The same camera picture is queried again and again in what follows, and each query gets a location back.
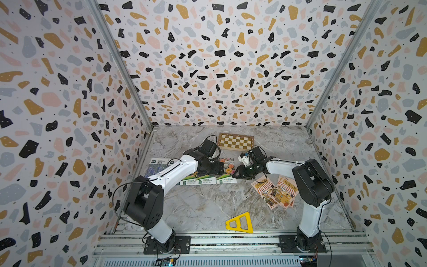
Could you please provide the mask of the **colourful flower seed packet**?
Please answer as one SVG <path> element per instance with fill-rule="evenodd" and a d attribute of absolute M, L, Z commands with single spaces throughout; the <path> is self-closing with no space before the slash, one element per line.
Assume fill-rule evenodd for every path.
<path fill-rule="evenodd" d="M 236 164 L 234 158 L 220 158 L 223 163 L 224 173 L 216 178 L 217 184 L 236 184 L 237 179 L 233 178 L 236 171 Z"/>
<path fill-rule="evenodd" d="M 205 176 L 198 177 L 196 179 L 196 182 L 198 185 L 215 185 L 216 184 L 216 177 L 210 176 L 210 175 L 205 175 Z"/>
<path fill-rule="evenodd" d="M 181 186 L 194 186 L 198 185 L 197 177 L 194 175 L 188 176 L 180 181 Z"/>

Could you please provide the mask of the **lavender seed packet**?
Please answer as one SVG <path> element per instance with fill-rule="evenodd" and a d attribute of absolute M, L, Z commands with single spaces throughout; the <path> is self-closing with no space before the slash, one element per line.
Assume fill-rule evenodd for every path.
<path fill-rule="evenodd" d="M 153 158 L 149 161 L 146 177 L 152 176 L 166 169 L 171 159 Z"/>

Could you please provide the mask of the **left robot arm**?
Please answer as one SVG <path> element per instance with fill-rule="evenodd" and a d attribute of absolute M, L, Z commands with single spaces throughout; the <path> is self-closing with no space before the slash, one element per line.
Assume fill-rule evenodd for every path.
<path fill-rule="evenodd" d="M 164 196 L 192 174 L 222 175 L 224 164 L 219 160 L 220 154 L 219 146 L 206 138 L 201 145 L 186 150 L 166 169 L 147 178 L 139 176 L 128 183 L 130 188 L 123 202 L 123 212 L 132 219 L 132 224 L 146 230 L 159 252 L 177 249 L 176 233 L 162 218 Z"/>

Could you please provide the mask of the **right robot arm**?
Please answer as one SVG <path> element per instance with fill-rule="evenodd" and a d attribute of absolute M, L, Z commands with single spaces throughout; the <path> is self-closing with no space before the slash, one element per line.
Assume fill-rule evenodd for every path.
<path fill-rule="evenodd" d="M 314 248 L 315 243 L 322 240 L 322 212 L 334 192 L 334 185 L 321 165 L 315 159 L 297 162 L 266 156 L 258 146 L 242 153 L 239 161 L 241 165 L 236 168 L 233 178 L 251 180 L 263 173 L 285 176 L 296 182 L 304 207 L 294 243 L 289 248 L 297 248 L 302 252 Z"/>

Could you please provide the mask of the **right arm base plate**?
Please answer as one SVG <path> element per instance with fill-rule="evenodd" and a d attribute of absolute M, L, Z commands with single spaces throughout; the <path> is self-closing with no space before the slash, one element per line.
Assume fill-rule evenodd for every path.
<path fill-rule="evenodd" d="M 307 238 L 304 234 L 279 235 L 278 247 L 282 253 L 326 253 L 329 251 L 320 233 L 311 238 Z"/>

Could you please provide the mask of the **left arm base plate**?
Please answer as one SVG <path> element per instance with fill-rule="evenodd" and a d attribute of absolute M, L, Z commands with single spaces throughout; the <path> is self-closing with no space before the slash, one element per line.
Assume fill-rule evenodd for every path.
<path fill-rule="evenodd" d="M 166 243 L 161 243 L 154 238 L 145 241 L 144 255 L 169 255 L 189 254 L 191 237 L 189 235 L 172 235 Z"/>

